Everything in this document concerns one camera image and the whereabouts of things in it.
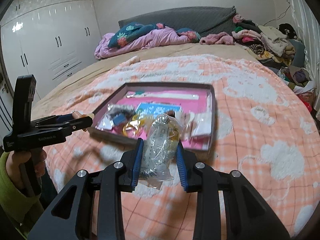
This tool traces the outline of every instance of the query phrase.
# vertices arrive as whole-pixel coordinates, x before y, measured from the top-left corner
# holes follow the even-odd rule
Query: silver screw
[[[77,173],[78,177],[84,177],[86,174],[87,172],[85,170],[78,171]]]
[[[196,167],[198,168],[198,169],[203,169],[204,168],[204,163],[196,163]]]
[[[116,162],[115,164],[113,164],[113,166],[116,168],[116,169],[120,169],[123,167],[123,163],[122,162]]]
[[[234,176],[235,178],[239,178],[241,176],[240,171],[232,171],[231,175]]]

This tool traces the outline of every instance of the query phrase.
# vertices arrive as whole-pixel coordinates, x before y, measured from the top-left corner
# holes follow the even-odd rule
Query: green sleeve
[[[43,213],[40,195],[26,197],[11,182],[5,164],[9,153],[0,157],[0,205],[14,226],[27,237],[29,231]]]

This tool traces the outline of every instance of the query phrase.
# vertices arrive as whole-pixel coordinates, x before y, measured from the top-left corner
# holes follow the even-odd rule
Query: headboard
[[[236,28],[232,21],[235,14],[236,8],[234,6],[231,8],[208,6],[173,8],[121,20],[119,21],[119,27],[122,28],[131,22],[139,22],[145,25],[161,22],[175,30],[185,27],[190,28],[202,37],[220,32],[231,34]]]

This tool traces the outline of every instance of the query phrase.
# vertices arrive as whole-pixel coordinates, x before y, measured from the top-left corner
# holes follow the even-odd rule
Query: hand
[[[15,187],[19,190],[25,188],[23,185],[19,165],[27,162],[31,158],[30,152],[10,152],[7,162],[5,164],[5,168],[7,170],[8,176]],[[37,178],[43,176],[45,174],[45,159],[47,158],[47,154],[44,150],[42,150],[40,154],[40,162],[35,165],[35,172]]]

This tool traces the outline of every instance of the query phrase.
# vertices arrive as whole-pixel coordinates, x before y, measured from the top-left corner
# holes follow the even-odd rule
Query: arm
[[[39,196],[26,197],[19,165],[31,157],[29,152],[3,153],[0,157],[0,205],[18,231],[27,237],[30,229],[43,212]],[[36,175],[44,175],[46,153],[35,166]]]

